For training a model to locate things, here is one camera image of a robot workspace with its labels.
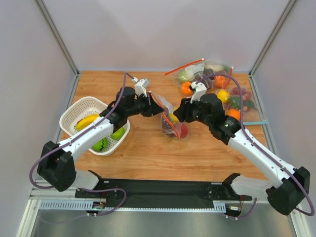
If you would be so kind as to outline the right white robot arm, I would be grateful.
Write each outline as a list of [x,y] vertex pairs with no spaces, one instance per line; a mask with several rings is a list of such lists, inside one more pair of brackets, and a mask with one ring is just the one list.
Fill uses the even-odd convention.
[[266,176],[266,180],[238,175],[230,184],[238,195],[264,199],[280,214],[289,215],[308,196],[310,172],[295,168],[258,142],[234,117],[225,115],[215,94],[205,94],[197,101],[183,98],[174,115],[181,122],[198,121],[225,145],[237,150]]

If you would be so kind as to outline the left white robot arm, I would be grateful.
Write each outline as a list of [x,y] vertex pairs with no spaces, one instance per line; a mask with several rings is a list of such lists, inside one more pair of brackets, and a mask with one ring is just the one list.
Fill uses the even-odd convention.
[[37,173],[51,188],[60,192],[70,187],[93,190],[101,179],[98,174],[75,168],[76,161],[87,150],[123,128],[128,118],[134,115],[148,118],[165,116],[165,121],[180,134],[180,124],[169,116],[173,111],[174,106],[162,96],[153,92],[138,95],[132,87],[125,87],[117,94],[116,100],[98,113],[88,126],[59,143],[47,142]]

